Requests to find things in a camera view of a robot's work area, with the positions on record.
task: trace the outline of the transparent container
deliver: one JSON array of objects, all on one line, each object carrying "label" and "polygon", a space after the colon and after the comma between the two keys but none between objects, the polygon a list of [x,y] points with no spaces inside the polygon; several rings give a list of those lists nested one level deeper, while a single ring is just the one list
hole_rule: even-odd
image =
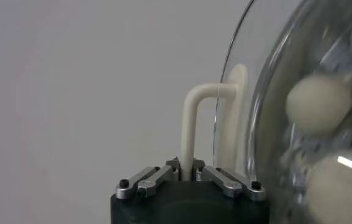
[{"label": "transparent container", "polygon": [[[221,81],[246,65],[236,171],[263,183],[271,223],[352,223],[352,110],[327,136],[304,135],[285,112],[306,75],[352,75],[351,33],[352,0],[255,0],[241,18]],[[223,108],[218,100],[214,157]]]}]

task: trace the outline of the white plastic rod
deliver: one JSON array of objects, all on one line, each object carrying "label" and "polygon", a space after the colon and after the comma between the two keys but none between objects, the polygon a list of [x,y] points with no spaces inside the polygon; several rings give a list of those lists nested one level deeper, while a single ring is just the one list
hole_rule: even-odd
[{"label": "white plastic rod", "polygon": [[191,179],[192,162],[194,159],[196,115],[200,101],[208,97],[232,99],[237,92],[235,84],[202,84],[187,94],[184,101],[183,121],[181,124],[181,179]]},{"label": "white plastic rod", "polygon": [[208,97],[225,98],[222,127],[220,128],[218,165],[234,170],[236,167],[238,130],[247,93],[247,68],[238,64],[230,72],[226,83],[203,84],[186,96],[181,125],[181,180],[191,180],[194,160],[196,115],[200,101]]}]

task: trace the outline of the white wall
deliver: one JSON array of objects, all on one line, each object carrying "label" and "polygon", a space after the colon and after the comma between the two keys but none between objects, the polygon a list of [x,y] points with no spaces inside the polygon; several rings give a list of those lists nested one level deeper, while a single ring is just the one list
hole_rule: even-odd
[{"label": "white wall", "polygon": [[0,224],[107,223],[120,178],[178,155],[183,98],[219,80],[246,3],[0,0]]}]

